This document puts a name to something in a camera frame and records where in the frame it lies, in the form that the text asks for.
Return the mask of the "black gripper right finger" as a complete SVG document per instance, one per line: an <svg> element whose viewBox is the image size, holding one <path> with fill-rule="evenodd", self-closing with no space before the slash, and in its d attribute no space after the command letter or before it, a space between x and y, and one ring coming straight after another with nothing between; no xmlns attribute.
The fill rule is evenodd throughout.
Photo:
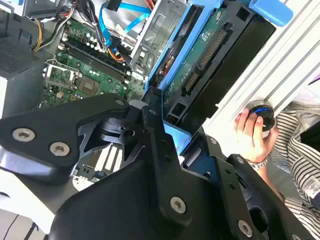
<svg viewBox="0 0 320 240"><path fill-rule="evenodd" d="M223 155L200 129L182 152L182 167L213 182L239 240L311 240L312 235L238 154Z"/></svg>

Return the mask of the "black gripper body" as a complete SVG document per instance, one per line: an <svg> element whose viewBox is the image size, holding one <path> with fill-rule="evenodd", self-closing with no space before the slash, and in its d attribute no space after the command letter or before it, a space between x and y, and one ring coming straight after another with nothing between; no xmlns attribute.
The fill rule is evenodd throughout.
<svg viewBox="0 0 320 240"><path fill-rule="evenodd" d="M58 210L51 240L248 240L250 215L232 207L216 168L210 177L166 162L138 160L70 197Z"/></svg>

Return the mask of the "person's left hand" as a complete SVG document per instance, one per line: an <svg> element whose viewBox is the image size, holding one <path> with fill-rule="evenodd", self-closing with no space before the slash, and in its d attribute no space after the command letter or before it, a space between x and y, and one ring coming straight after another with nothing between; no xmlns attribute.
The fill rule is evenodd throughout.
<svg viewBox="0 0 320 240"><path fill-rule="evenodd" d="M244 108L234 121L233 129L238 153L255 164L265 160L279 135L279 130L273 127L264 137L263 124L263 118L256 113L250 114L247 108Z"/></svg>

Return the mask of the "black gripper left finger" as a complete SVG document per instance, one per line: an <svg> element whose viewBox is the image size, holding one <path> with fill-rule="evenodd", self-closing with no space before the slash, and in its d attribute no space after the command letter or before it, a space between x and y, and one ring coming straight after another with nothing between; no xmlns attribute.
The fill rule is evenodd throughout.
<svg viewBox="0 0 320 240"><path fill-rule="evenodd" d="M101 148L105 137L125 145L121 169L136 161L155 169L165 163L180 166L173 138L164 129L161 108L161 91L152 87L141 109L107 93L4 118L0 121L0 166L42 183L63 184L80 158Z"/></svg>

